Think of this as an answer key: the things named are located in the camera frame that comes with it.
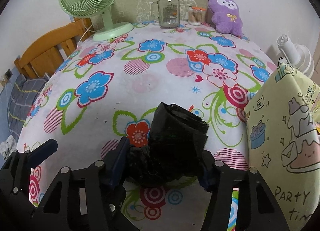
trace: stuffed animal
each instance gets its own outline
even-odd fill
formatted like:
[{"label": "stuffed animal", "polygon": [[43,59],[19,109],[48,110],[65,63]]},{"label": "stuffed animal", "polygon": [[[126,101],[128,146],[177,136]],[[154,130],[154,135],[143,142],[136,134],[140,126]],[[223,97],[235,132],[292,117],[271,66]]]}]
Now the stuffed animal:
[{"label": "stuffed animal", "polygon": [[211,20],[217,32],[243,36],[239,7],[233,0],[209,0],[208,7],[213,13]]}]

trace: blue star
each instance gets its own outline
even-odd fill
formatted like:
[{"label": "blue star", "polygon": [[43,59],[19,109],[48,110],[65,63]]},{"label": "blue star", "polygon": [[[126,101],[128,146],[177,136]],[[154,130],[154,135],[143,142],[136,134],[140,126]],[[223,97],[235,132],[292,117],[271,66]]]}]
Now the blue star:
[{"label": "blue star", "polygon": [[198,86],[196,87],[194,85],[193,85],[193,88],[191,88],[191,91],[193,91],[192,93],[196,93],[196,94],[198,94],[198,92],[200,92],[200,90],[201,89],[199,89]]}]

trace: black plastic bag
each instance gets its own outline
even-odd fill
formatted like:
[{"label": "black plastic bag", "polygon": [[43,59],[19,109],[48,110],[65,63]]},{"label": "black plastic bag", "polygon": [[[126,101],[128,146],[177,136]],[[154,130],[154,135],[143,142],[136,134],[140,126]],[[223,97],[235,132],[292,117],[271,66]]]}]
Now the black plastic bag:
[{"label": "black plastic bag", "polygon": [[161,186],[182,176],[196,176],[209,125],[175,104],[155,111],[148,145],[132,147],[127,170],[141,186]]}]

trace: wooden chair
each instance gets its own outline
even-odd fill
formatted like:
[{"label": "wooden chair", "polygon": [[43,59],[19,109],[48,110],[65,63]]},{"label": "wooden chair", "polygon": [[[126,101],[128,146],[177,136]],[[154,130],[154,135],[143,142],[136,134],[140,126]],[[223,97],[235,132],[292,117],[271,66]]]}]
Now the wooden chair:
[{"label": "wooden chair", "polygon": [[[86,28],[91,26],[90,18],[75,18],[75,21],[57,28],[43,35],[25,51],[20,59],[16,59],[14,64],[18,71],[29,77],[43,77],[45,73],[52,76],[57,68],[63,63],[63,58],[59,52],[57,45],[60,44],[67,57],[76,50],[76,41],[74,37],[82,36]],[[83,41],[92,35],[88,31],[82,38]]]}]

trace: yellow paper bag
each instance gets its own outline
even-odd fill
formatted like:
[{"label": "yellow paper bag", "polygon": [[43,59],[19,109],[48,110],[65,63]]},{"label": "yellow paper bag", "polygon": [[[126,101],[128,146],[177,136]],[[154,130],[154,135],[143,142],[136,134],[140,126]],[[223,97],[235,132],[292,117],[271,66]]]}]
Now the yellow paper bag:
[{"label": "yellow paper bag", "polygon": [[273,192],[291,231],[301,230],[319,203],[320,88],[281,64],[245,107],[249,164]]}]

